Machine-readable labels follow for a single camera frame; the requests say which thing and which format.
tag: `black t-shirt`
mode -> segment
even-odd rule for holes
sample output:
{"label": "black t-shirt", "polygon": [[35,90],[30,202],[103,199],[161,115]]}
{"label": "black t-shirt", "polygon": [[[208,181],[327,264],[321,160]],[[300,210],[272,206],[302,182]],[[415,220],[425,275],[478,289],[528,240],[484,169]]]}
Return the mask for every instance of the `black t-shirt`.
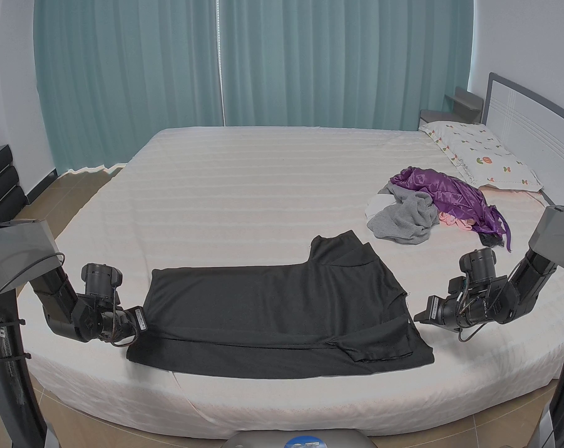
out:
{"label": "black t-shirt", "polygon": [[303,264],[154,270],[132,362],[291,379],[433,363],[404,289],[352,232],[317,236]]}

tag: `blue round sticker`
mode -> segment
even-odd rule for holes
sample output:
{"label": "blue round sticker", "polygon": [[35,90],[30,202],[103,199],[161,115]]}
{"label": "blue round sticker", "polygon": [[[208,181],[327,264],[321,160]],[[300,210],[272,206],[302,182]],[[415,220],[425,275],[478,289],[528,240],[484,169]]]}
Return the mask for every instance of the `blue round sticker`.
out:
{"label": "blue round sticker", "polygon": [[303,435],[287,441],[284,448],[327,448],[327,445],[319,438]]}

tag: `purple clothing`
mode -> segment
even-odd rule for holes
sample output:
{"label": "purple clothing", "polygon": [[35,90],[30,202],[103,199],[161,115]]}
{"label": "purple clothing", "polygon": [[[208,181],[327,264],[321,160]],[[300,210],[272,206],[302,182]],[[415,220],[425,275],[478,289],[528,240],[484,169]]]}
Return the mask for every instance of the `purple clothing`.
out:
{"label": "purple clothing", "polygon": [[494,205],[487,205],[485,196],[477,188],[433,169],[412,166],[391,177],[390,182],[402,188],[426,192],[440,212],[451,214],[457,219],[474,219],[473,231],[494,234],[499,238],[506,234],[506,246],[510,252],[508,223]]}

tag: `gray cloth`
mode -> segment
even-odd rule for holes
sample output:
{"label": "gray cloth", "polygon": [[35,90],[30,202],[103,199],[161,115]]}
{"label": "gray cloth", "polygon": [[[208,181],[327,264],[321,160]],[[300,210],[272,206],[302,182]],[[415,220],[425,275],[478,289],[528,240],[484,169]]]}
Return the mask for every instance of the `gray cloth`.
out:
{"label": "gray cloth", "polygon": [[429,239],[432,226],[440,223],[437,207],[426,192],[388,183],[378,194],[393,194],[396,198],[396,204],[387,206],[367,223],[378,239],[420,244]]}

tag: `pillow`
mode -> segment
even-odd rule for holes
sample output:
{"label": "pillow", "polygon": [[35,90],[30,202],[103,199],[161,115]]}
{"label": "pillow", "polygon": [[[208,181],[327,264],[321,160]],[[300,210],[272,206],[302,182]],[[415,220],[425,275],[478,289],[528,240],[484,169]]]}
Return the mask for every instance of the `pillow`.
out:
{"label": "pillow", "polygon": [[450,158],[471,186],[537,192],[542,184],[484,124],[434,121],[419,128]]}

